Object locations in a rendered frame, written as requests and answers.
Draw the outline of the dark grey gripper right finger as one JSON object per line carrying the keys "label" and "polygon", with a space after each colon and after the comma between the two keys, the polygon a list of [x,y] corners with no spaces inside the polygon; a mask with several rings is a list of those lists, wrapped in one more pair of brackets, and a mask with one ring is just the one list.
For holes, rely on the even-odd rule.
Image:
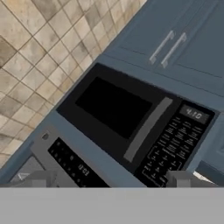
{"label": "dark grey gripper right finger", "polygon": [[177,188],[213,188],[216,184],[201,180],[188,171],[168,171],[167,187]]}

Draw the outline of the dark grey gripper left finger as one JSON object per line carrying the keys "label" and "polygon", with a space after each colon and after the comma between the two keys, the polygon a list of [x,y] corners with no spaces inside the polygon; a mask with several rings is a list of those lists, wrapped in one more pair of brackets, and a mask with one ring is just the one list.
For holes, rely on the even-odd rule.
{"label": "dark grey gripper left finger", "polygon": [[18,187],[46,188],[52,187],[57,178],[56,171],[35,171],[21,180]]}

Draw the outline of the black microwave oven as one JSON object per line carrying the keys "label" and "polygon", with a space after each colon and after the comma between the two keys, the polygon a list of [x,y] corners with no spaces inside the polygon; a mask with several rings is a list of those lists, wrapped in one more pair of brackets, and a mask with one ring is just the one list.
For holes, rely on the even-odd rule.
{"label": "black microwave oven", "polygon": [[181,97],[181,103],[146,153],[136,171],[131,173],[147,186],[164,187],[168,171],[187,165],[205,135],[215,112]]}

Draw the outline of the black microwave door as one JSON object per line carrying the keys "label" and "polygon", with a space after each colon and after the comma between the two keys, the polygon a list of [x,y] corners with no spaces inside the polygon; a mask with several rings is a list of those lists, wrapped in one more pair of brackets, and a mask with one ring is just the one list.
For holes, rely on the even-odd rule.
{"label": "black microwave door", "polygon": [[[136,157],[128,161],[124,158],[126,150],[162,101],[171,104],[142,138]],[[133,173],[180,103],[175,94],[97,63],[58,106],[57,112]]]}

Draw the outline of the blue cupboard door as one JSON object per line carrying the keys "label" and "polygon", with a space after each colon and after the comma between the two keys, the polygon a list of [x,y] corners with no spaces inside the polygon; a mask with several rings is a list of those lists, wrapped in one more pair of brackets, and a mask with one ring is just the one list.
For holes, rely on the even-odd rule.
{"label": "blue cupboard door", "polygon": [[[105,54],[151,70],[169,51],[180,36],[184,25],[190,20],[197,0],[150,0],[131,19],[114,39]],[[175,37],[169,40],[152,65],[149,57],[157,49],[170,30]]]}
{"label": "blue cupboard door", "polygon": [[187,39],[157,72],[224,96],[224,0],[203,0],[184,25]]}

